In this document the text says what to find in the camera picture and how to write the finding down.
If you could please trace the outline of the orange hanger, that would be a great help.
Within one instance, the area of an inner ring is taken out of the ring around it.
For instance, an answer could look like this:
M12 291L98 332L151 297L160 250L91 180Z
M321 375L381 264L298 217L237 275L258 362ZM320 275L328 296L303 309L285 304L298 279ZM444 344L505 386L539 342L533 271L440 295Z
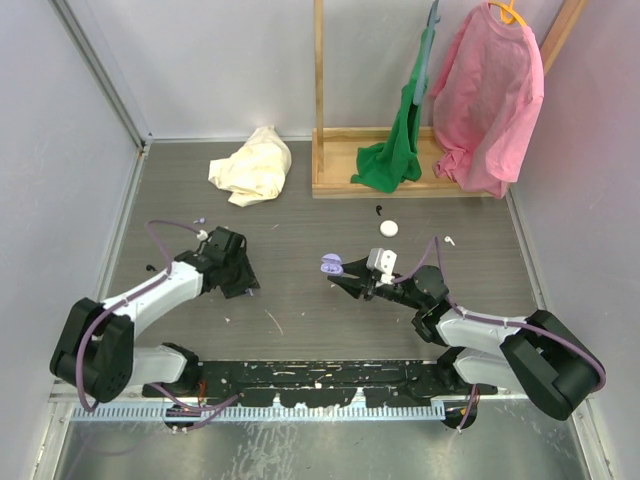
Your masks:
M509 1L488 1L489 6L495 6L500 11L500 20L505 25L517 24L521 27L526 27L527 23L524 18L515 10L515 2Z

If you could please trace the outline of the wooden clothes rack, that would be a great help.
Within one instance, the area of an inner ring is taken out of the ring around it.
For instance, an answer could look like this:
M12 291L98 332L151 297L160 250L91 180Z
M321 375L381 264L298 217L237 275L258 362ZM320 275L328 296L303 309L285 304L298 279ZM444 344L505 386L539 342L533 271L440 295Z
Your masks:
M548 72L586 3L565 1L540 47L544 71ZM312 196L315 199L384 198L386 195L370 187L352 183L356 173L356 154L360 147L383 141L389 135L389 127L340 127L324 126L324 3L313 3L315 47L315 120L312 132ZM422 176L416 182L404 182L391 194L396 198L455 198L486 197L486 192L465 192L457 183L437 177L432 167L441 158L432 129L422 127L418 136L419 162Z

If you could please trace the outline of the purple earbud charging case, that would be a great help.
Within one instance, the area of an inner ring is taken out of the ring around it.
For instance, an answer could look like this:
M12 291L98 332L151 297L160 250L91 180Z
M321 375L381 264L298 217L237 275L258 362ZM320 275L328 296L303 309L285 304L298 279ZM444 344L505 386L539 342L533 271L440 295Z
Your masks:
M341 276L344 273L341 257L335 253L325 254L321 258L320 270L329 276Z

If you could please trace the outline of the cream cloth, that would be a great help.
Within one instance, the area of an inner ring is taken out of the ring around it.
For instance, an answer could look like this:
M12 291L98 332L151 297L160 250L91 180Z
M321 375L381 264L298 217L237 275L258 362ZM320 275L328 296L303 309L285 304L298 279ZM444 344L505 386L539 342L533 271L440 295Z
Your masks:
M231 156L211 160L208 181L230 193L229 203L248 207L280 195L291 163L291 152L274 126L263 126Z

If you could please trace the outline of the pink shirt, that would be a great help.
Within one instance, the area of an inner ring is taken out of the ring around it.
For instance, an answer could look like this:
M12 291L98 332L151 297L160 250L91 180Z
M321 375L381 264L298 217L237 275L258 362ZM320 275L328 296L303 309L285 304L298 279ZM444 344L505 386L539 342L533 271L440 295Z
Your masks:
M502 198L516 183L544 99L532 29L499 21L486 2L457 31L431 88L439 177Z

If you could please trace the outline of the white earbud charging case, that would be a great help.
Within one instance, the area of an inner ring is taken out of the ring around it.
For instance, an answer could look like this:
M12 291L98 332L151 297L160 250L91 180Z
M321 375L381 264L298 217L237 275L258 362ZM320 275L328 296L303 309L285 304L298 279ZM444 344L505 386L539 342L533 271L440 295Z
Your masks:
M399 232L398 224L393 220L384 220L379 226L380 233L386 238L393 238Z

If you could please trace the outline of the green shirt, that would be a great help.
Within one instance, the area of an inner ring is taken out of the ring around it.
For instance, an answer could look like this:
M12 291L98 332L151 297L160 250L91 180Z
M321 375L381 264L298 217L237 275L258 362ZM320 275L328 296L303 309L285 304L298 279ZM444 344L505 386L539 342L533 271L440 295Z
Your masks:
M421 178L418 159L418 136L422 115L422 102L414 103L416 89L425 90L429 77L421 75L427 29L420 38L420 49L407 84L401 90L400 106L391 131L384 142L360 147L356 156L357 172L350 182L361 184L385 194L396 191L405 182Z

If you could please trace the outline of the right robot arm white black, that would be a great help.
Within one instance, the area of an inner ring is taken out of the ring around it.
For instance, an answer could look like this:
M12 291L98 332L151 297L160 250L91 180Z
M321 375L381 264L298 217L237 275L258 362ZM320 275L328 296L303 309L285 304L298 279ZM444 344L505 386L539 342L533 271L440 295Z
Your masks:
M499 317L465 309L450 299L441 270L421 265L408 275L394 267L391 250L374 249L345 263L326 254L321 270L355 299L379 297L409 307L412 324L427 343L444 347L437 380L459 394L482 385L525 394L547 416L567 419L605 384L602 363L552 313Z

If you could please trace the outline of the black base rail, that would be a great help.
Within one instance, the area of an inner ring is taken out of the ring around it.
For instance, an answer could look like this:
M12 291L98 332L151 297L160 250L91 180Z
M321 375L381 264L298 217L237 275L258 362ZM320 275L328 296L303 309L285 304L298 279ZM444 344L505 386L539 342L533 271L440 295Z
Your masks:
M440 396L466 397L471 386L447 380L438 365L421 360L366 361L206 361L200 378L176 397L200 397L218 403L233 395L246 407L319 408L350 405L362 393L365 406L429 406Z

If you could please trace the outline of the blue hanger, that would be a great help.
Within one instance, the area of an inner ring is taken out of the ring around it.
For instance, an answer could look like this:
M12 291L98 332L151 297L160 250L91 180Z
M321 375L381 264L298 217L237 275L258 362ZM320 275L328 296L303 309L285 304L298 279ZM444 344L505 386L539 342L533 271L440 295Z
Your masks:
M416 80L416 87L414 90L412 103L415 106L421 106L428 86L428 65L435 39L436 25L440 22L440 15L438 14L439 1L434 0L430 6L429 16L427 20L427 26L424 31L424 40L421 42L420 50L420 63L418 70L418 77Z

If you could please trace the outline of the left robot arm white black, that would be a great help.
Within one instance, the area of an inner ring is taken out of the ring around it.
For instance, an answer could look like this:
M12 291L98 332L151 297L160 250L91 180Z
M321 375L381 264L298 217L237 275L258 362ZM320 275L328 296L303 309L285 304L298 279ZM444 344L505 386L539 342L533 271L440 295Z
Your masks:
M199 245L176 256L132 289L95 301L78 300L70 309L50 361L50 371L75 387L87 412L131 386L149 385L165 395L188 396L201 381L198 356L175 343L139 347L137 338L180 305L212 290L227 299L259 286L244 235L224 227L192 228Z

